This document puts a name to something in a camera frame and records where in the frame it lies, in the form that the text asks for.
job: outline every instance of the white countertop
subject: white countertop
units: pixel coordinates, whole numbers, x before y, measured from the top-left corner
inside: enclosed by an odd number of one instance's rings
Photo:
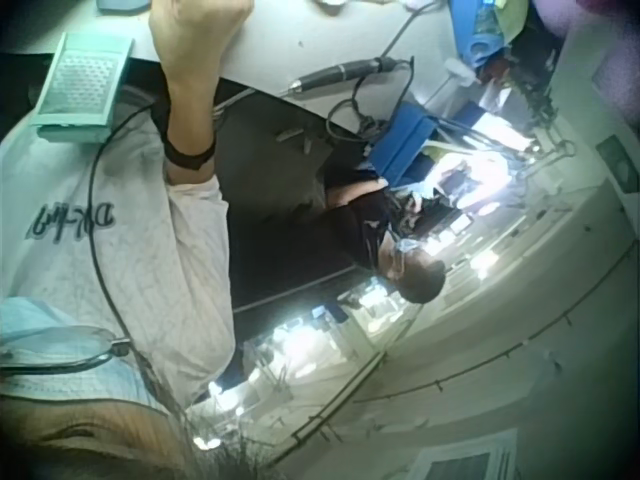
[[[63,32],[90,31],[133,36],[134,58],[158,60],[148,13],[104,16],[97,11],[94,0],[31,1],[20,13],[4,32],[5,52],[53,53]],[[302,75],[379,55],[409,15],[395,3],[352,1],[329,14],[311,0],[256,0],[253,14],[227,51],[222,76],[275,95]],[[447,6],[416,18],[390,53],[395,58],[408,59],[411,55],[416,58],[411,93],[424,101],[447,78],[444,61],[457,56]],[[358,97],[362,110],[388,118],[407,75],[408,70],[398,70],[368,82]],[[344,83],[288,100],[326,117],[333,105],[349,95],[351,87],[352,83]],[[444,88],[434,102],[441,103],[439,99],[451,94],[452,89]],[[355,117],[348,110],[338,113],[334,120],[352,130],[356,127]]]

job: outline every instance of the black shirt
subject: black shirt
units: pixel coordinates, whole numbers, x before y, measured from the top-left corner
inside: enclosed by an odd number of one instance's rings
[[[356,264],[373,271],[378,269],[378,252],[391,223],[384,192],[362,195],[328,212],[342,248]]]

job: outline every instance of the cord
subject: cord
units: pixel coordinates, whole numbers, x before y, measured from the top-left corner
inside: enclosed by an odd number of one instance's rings
[[[418,18],[418,16],[420,16],[422,13],[424,13],[424,12],[430,10],[430,9],[436,9],[436,8],[441,7],[441,6],[442,6],[442,2],[441,1],[437,1],[437,2],[434,2],[434,3],[429,3],[427,5],[423,5],[419,9],[415,10],[414,12],[412,12],[411,15],[409,15],[409,18],[407,18],[407,20],[404,22],[404,24],[400,27],[400,30],[398,30],[398,32],[391,39],[389,44],[382,51],[382,53],[380,54],[380,57],[387,56],[391,52],[391,50],[393,50],[393,47],[396,46],[396,44],[398,43],[398,41],[400,40],[402,35],[404,35],[404,32],[407,30],[407,28],[409,28],[409,26],[413,23],[413,21],[416,18]],[[409,88],[411,87],[411,84],[413,83],[413,79],[415,77],[415,60],[414,60],[414,57],[411,57],[411,60],[404,60],[404,61],[400,62],[400,64],[408,65],[410,73],[409,73],[409,79],[407,80],[407,83],[405,84],[405,87],[402,90],[401,95],[398,97],[398,101],[396,102],[396,105],[394,106],[394,109],[393,109],[393,111],[391,113],[391,120],[393,120],[395,118],[396,114],[398,113],[398,109],[400,108],[400,105],[402,104],[402,99],[404,98],[404,96],[409,91]],[[382,135],[386,131],[388,126],[392,123],[391,120],[389,122],[376,121],[373,117],[368,116],[368,115],[363,115],[362,112],[360,111],[360,106],[358,105],[358,101],[356,99],[356,96],[358,94],[358,91],[360,90],[360,87],[362,86],[364,81],[367,79],[367,77],[368,77],[368,75],[365,75],[364,77],[360,77],[356,81],[355,85],[353,86],[353,90],[351,92],[351,97],[339,101],[329,111],[329,114],[327,115],[327,119],[325,121],[325,128],[327,130],[327,133],[331,137],[333,137],[333,138],[335,138],[337,140],[343,140],[343,141],[347,141],[347,142],[366,143],[366,142],[370,142],[370,141],[374,140],[375,138],[379,137],[380,135]],[[341,110],[342,108],[344,108],[347,105],[351,107],[351,109],[355,112],[355,114],[358,117],[359,127],[358,127],[357,137],[360,137],[360,138],[356,138],[356,137],[353,137],[353,136],[347,137],[345,135],[340,135],[340,134],[336,133],[333,130],[333,127],[331,126],[331,119],[336,114],[336,112],[338,110]]]
[[[409,28],[411,23],[413,23],[413,21],[416,18],[418,18],[422,13],[424,13],[424,12],[426,12],[428,10],[440,8],[442,6],[442,3],[443,3],[442,1],[436,1],[436,2],[433,2],[433,3],[429,3],[427,5],[423,5],[419,9],[415,10],[414,12],[412,12],[411,15],[409,15],[409,18],[407,18],[407,20],[404,22],[402,27],[400,27],[400,30],[398,30],[398,32],[391,39],[389,44],[382,51],[380,56],[381,57],[385,57],[391,52],[391,50],[393,50],[393,47],[396,46],[396,44],[398,43],[398,41],[400,40],[402,35],[404,35],[406,30]],[[407,80],[407,83],[405,84],[405,87],[402,90],[402,93],[398,97],[398,101],[396,102],[396,105],[394,106],[394,109],[393,109],[393,111],[391,113],[391,118],[390,118],[390,120],[388,122],[376,121],[373,117],[368,116],[368,115],[364,115],[360,111],[360,106],[358,104],[358,100],[356,99],[356,96],[357,96],[360,88],[362,87],[362,84],[364,83],[364,81],[368,77],[368,75],[365,75],[364,77],[360,77],[356,81],[356,83],[355,83],[355,85],[353,87],[353,90],[351,92],[351,97],[347,98],[347,99],[344,99],[344,100],[341,100],[336,105],[334,105],[333,108],[329,111],[329,113],[327,115],[327,119],[325,121],[325,129],[326,129],[327,133],[331,137],[333,137],[333,138],[335,138],[337,140],[343,140],[343,141],[355,142],[355,143],[371,142],[371,141],[374,141],[376,138],[379,138],[380,136],[382,136],[388,130],[390,125],[393,123],[393,120],[395,119],[395,117],[396,117],[396,115],[398,113],[398,110],[400,109],[400,106],[402,104],[402,100],[404,99],[405,95],[409,91],[409,88],[411,87],[411,84],[413,83],[413,79],[415,77],[415,57],[411,57],[411,60],[404,60],[404,61],[400,62],[400,64],[409,66],[409,70],[410,70],[409,79]],[[359,128],[358,128],[358,132],[356,133],[356,136],[349,136],[348,137],[348,136],[345,136],[345,135],[340,135],[339,133],[336,133],[333,130],[333,127],[331,125],[331,119],[334,117],[336,112],[338,110],[341,110],[345,106],[351,107],[351,109],[355,112],[355,114],[358,117]],[[460,122],[457,122],[455,120],[446,119],[446,118],[440,117],[438,115],[435,115],[435,114],[429,113],[429,112],[427,113],[427,116],[431,120],[436,122],[436,124],[439,127],[441,127],[442,130],[446,127],[449,130],[453,130],[453,131],[462,133],[462,134],[464,134],[466,136],[469,136],[469,137],[473,138],[477,142],[481,143],[482,145],[487,147],[487,149],[489,149],[489,150],[497,151],[499,153],[503,153],[503,154],[511,155],[511,156],[513,156],[513,155],[518,156],[520,154],[520,152],[518,152],[517,150],[509,148],[506,145],[503,145],[502,143],[493,140],[492,138],[488,137],[487,135],[485,135],[485,134],[483,134],[481,132],[478,132],[477,130],[474,130],[473,128],[467,127],[466,125],[463,125]]]
[[[96,253],[96,240],[95,240],[95,237],[94,237],[94,223],[93,223],[93,215],[92,215],[92,212],[93,212],[93,188],[94,188],[94,185],[95,185],[96,171],[98,169],[98,162],[100,162],[100,158],[102,158],[102,155],[103,155],[104,151],[111,144],[111,142],[113,141],[115,136],[118,133],[120,133],[120,131],[131,120],[133,120],[134,117],[138,116],[139,114],[141,114],[144,111],[150,110],[151,107],[152,107],[152,105],[147,105],[145,107],[142,107],[142,108],[136,110],[132,114],[130,114],[127,118],[125,118],[111,132],[111,134],[107,137],[105,142],[102,145],[100,145],[100,148],[98,148],[98,152],[96,153],[96,156],[93,159],[93,163],[91,165],[91,172],[89,174],[89,188],[88,188],[88,192],[87,192],[87,211],[89,212],[89,215],[88,215],[88,218],[89,218],[89,221],[88,221],[88,237],[89,237],[89,247],[90,247],[90,250],[91,250],[91,262],[93,263],[93,269],[94,269],[94,271],[96,273],[96,277],[98,278],[98,284],[100,285],[100,290],[102,290],[102,294],[103,294],[107,304],[109,305],[109,308],[110,308],[111,312],[113,313],[113,316],[115,317],[116,321],[118,322],[118,325],[122,329],[122,333],[130,341],[131,352],[133,353],[133,356],[134,356],[134,358],[136,360],[136,363],[138,364],[138,367],[140,368],[140,374],[142,375],[142,379],[143,379],[143,381],[145,383],[145,387],[156,398],[156,400],[158,400],[160,403],[162,403],[167,408],[167,410],[169,410],[170,412],[174,413],[179,418],[182,418],[183,415],[181,415],[181,413],[180,413],[181,409],[178,406],[178,404],[176,403],[176,401],[173,399],[173,396],[171,396],[171,394],[167,391],[167,389],[158,380],[158,378],[157,378],[157,376],[156,376],[156,374],[155,374],[155,372],[153,370],[153,366],[151,365],[149,360],[147,360],[144,357],[144,355],[142,355],[140,353],[140,351],[136,348],[134,340],[131,337],[131,333],[129,331],[129,328],[125,324],[125,322],[124,322],[124,320],[122,318],[122,315],[120,314],[120,311],[118,310],[118,308],[116,307],[116,305],[115,305],[115,303],[113,301],[113,298],[111,298],[111,294],[109,293],[109,289],[107,288],[107,285],[105,283],[104,276],[102,275],[102,269],[100,268],[100,262],[98,261],[98,255]]]

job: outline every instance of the hand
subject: hand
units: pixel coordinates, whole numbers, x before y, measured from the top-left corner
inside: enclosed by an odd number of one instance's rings
[[[153,0],[149,26],[169,88],[215,92],[220,58],[253,0]]]

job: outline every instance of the person in black shirt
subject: person in black shirt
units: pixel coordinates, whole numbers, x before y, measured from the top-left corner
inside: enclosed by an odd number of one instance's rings
[[[440,294],[445,265],[392,232],[386,180],[371,168],[329,165],[324,185],[331,227],[356,264],[384,277],[411,303]]]

